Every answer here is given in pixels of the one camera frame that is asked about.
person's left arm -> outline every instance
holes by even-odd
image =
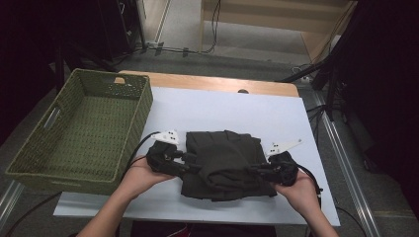
[[[146,159],[135,161],[118,188],[77,236],[114,236],[129,203],[155,184],[172,178],[152,172]]]

forearm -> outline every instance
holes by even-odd
[[[118,192],[113,193],[96,216],[83,228],[78,236],[115,236],[130,199]]]
[[[302,214],[307,221],[311,232],[317,237],[335,237],[339,236],[330,222],[327,220],[321,209],[316,209],[308,214]]]

human hand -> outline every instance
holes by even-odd
[[[144,193],[155,184],[173,179],[173,176],[153,172],[145,158],[132,163],[118,186],[116,193],[132,200]]]
[[[292,186],[286,187],[274,183],[272,186],[278,193],[285,196],[293,209],[302,216],[320,210],[314,182],[302,171],[298,171],[296,181]]]

floor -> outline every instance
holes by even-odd
[[[160,40],[165,47],[198,49],[197,2],[199,1],[171,1]],[[205,36],[204,48],[207,48],[212,44],[210,23],[206,24]],[[117,68],[274,81],[292,75],[293,71],[305,63],[309,63],[309,58],[298,32],[218,24],[217,45],[215,52],[210,55],[183,55],[148,50],[129,56]],[[312,91],[305,81],[298,80],[294,83],[307,109],[319,105],[321,102],[318,98],[321,99],[327,93],[325,89],[320,92]],[[2,197],[7,194],[11,182],[3,175],[7,165],[53,98],[54,91],[51,91],[0,147]],[[336,112],[335,119],[333,126],[339,132],[339,140],[358,181],[357,186],[362,191],[377,226],[378,232],[368,236],[419,236],[418,221],[400,192],[398,183],[386,174],[373,174],[364,168],[362,151],[339,112]],[[361,211],[345,176],[345,169],[336,153],[335,141],[329,136],[330,123],[325,121],[326,119],[319,122],[318,150],[335,204],[351,213],[357,221],[362,221],[359,215]],[[0,236],[4,236],[20,216],[52,194],[53,192],[24,188],[7,221],[0,222]],[[87,223],[88,219],[53,217],[51,214],[56,202],[57,198],[54,198],[25,218],[13,236],[68,236]],[[0,210],[5,205],[4,199],[0,199]],[[361,228],[345,211],[338,210],[341,221],[341,226],[337,227],[338,233],[341,236],[363,236]],[[129,224],[129,220],[123,221],[122,236],[128,236]],[[306,232],[304,225],[280,225],[276,228],[278,236],[305,236]]]

person's right arm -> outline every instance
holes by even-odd
[[[307,221],[314,236],[338,236],[336,230],[320,209],[314,183],[302,171],[298,171],[296,182],[291,187],[273,184],[275,190],[285,196],[290,205]]]

